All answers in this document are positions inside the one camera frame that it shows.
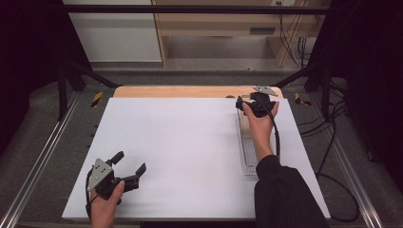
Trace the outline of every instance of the white cabinet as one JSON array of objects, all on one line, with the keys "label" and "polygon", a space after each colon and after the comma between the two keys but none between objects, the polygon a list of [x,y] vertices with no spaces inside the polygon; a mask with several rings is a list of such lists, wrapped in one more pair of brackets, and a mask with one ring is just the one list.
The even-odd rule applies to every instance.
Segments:
[{"label": "white cabinet", "polygon": [[[64,0],[67,4],[151,5],[149,0]],[[86,55],[94,62],[160,62],[154,15],[70,13]]]}]

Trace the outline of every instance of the floor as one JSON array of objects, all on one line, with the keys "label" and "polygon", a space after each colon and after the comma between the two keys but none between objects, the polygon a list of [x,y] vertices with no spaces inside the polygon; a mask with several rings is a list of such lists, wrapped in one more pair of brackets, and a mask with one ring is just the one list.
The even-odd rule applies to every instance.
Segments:
[{"label": "floor", "polygon": [[[182,37],[172,42],[168,66],[165,68],[148,64],[106,64],[96,65],[95,68],[101,75],[123,85],[221,86],[271,85],[297,71],[299,66],[290,60],[287,67],[278,68],[265,39]],[[14,200],[21,200],[22,208],[15,210],[17,227],[88,227],[87,222],[64,220],[61,214],[96,134],[107,98],[113,96],[114,89],[99,85],[87,77],[85,80],[88,86],[84,92],[73,93],[71,89],[68,92],[69,98],[76,99],[77,104],[67,124],[62,127],[60,138],[55,139],[56,144],[50,148],[48,157],[44,156],[44,145],[58,124],[56,84],[44,86],[31,94],[29,113],[0,159],[0,181],[6,183],[0,185],[3,196],[0,198],[0,215],[4,217],[7,214]],[[342,80],[335,79],[335,82],[345,86]],[[309,123],[319,114],[313,105],[306,104],[313,103],[317,94],[305,93],[303,83],[304,79],[299,79],[282,90],[289,99],[296,122],[302,124],[299,126],[301,132],[319,123],[318,120]],[[90,107],[98,91],[104,92],[103,98],[97,107]],[[296,93],[305,104],[295,102]],[[331,101],[334,104],[340,100],[337,93],[332,93]],[[403,227],[403,196],[382,164],[368,161],[366,146],[356,133],[348,112],[337,117],[336,126],[336,136],[381,220],[382,226],[372,227]],[[315,171],[329,143],[324,132],[315,132],[313,136],[305,135],[302,138]],[[45,165],[32,173],[32,167],[37,166],[40,157],[45,158]],[[323,172],[348,185],[334,149],[326,160]],[[27,183],[31,187],[26,190],[30,190],[25,195],[19,194]],[[332,215],[348,219],[354,214],[355,206],[344,189],[323,178],[319,179],[319,185]],[[371,227],[367,225],[364,214],[365,211],[361,211],[353,222],[330,219],[329,224],[331,227]],[[119,221],[118,224],[129,227],[139,225],[125,221]]]}]

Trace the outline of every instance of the metal frame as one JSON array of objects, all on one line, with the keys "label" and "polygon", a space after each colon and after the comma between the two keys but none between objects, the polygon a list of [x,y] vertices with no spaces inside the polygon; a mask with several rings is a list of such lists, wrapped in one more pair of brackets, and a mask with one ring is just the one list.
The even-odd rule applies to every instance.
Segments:
[{"label": "metal frame", "polygon": [[[328,15],[333,13],[343,13],[346,12],[345,9],[329,9],[329,8],[305,8],[305,7],[236,7],[236,6],[148,6],[148,5],[45,5],[43,3],[39,3],[37,7],[40,10],[48,10],[49,12],[75,12],[75,13],[220,13],[220,14],[303,14],[303,15]],[[350,16],[355,11],[356,7],[352,10]],[[341,31],[343,26],[348,22],[349,17],[347,17],[346,21],[341,25],[338,31]],[[306,75],[307,73],[311,73],[312,71],[316,71],[318,67],[323,67],[325,61],[320,61],[320,63],[311,63],[305,69],[291,75],[286,80],[283,80],[276,84],[278,87],[286,86],[288,83],[293,82],[295,79]],[[75,66],[75,68],[83,70],[80,66]],[[59,84],[62,88],[62,93],[66,93],[63,90],[65,87],[65,78],[63,75],[63,68],[59,71]],[[74,110],[74,106],[79,98],[79,95],[74,96],[72,100],[71,107],[68,110],[63,110],[67,113],[64,118],[60,116],[59,119],[61,121],[55,126],[52,135],[50,136],[47,144],[45,145],[40,157],[38,158],[36,164],[31,169],[29,176],[27,177],[23,187],[9,208],[8,212],[4,217],[2,217],[0,227],[14,227],[17,220],[19,219],[22,210],[24,209],[26,203],[29,200],[30,194],[32,193],[36,182],[39,180],[51,153],[53,152],[56,143],[58,142],[63,130],[68,122],[69,117],[71,116],[72,111]],[[358,199],[361,213],[365,221],[367,222],[368,227],[383,227],[380,219],[368,198],[368,195],[365,192],[359,178],[357,177],[353,167],[351,166],[348,158],[346,157],[344,151],[341,148],[338,140],[336,140],[336,157],[339,165],[345,175],[347,182],[350,185],[353,193]]]}]

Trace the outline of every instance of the black sleeve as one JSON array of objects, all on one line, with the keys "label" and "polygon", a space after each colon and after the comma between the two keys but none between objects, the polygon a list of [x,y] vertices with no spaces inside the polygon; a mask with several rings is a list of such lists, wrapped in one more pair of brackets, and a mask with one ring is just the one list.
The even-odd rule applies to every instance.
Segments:
[{"label": "black sleeve", "polygon": [[295,168],[281,166],[276,156],[257,166],[255,212],[258,228],[329,227],[308,185]]}]

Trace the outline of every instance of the black curtain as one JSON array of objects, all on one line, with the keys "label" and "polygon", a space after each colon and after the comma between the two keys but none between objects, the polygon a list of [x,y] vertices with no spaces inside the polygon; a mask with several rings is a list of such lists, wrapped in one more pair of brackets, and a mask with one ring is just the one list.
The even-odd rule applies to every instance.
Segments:
[{"label": "black curtain", "polygon": [[[310,62],[328,58],[331,76],[346,79],[346,102],[362,138],[403,192],[403,3],[362,0],[332,51],[321,55],[342,20],[326,18]],[[307,84],[320,83],[317,74]]]},{"label": "black curtain", "polygon": [[[0,0],[0,155],[29,109],[32,90],[57,80],[62,64],[74,60],[91,69],[68,14],[49,12],[61,0]],[[71,83],[84,82],[65,67]]]}]

